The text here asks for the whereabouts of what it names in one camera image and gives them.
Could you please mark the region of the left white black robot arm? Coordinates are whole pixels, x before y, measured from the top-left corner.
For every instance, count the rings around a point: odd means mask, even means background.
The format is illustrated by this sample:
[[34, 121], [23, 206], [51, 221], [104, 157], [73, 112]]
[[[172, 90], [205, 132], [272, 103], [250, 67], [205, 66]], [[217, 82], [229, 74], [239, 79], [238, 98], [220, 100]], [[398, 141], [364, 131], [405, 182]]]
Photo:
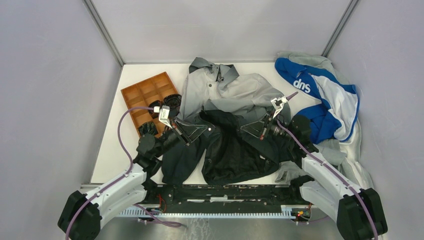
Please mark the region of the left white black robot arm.
[[69, 195], [57, 223], [65, 239], [94, 240], [125, 209], [142, 201], [154, 202], [158, 191], [148, 181], [162, 165], [159, 157], [178, 144], [191, 145], [214, 129], [213, 124], [205, 121], [195, 124], [176, 118], [160, 137], [141, 136], [136, 157], [122, 173], [85, 193], [76, 190]]

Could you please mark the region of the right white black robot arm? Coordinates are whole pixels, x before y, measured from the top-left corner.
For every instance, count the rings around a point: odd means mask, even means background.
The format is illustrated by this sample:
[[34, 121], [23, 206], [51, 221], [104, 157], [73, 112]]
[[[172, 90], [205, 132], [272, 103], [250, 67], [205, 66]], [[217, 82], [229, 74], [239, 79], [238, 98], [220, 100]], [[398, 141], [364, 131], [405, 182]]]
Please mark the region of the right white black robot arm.
[[263, 119], [242, 125], [240, 130], [260, 140], [284, 137], [293, 162], [306, 176], [294, 180], [289, 199], [295, 204], [310, 202], [337, 226], [345, 240], [377, 240], [388, 232], [381, 198], [373, 188], [363, 188], [331, 165], [310, 141], [310, 120], [296, 115], [287, 124], [281, 116], [267, 113]]

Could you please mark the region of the grey black zip jacket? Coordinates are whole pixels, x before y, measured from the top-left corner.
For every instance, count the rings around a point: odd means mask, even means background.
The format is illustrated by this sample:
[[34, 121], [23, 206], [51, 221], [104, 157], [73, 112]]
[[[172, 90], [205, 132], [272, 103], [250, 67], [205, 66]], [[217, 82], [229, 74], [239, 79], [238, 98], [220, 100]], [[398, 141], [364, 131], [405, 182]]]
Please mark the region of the grey black zip jacket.
[[180, 185], [204, 161], [202, 176], [209, 185], [225, 185], [261, 178], [290, 160], [282, 136], [258, 139], [243, 125], [261, 120], [273, 110], [272, 99], [283, 94], [258, 73], [239, 74], [234, 65], [215, 64], [196, 57], [183, 83], [178, 118], [206, 123], [193, 143], [178, 143], [162, 156], [162, 181]]

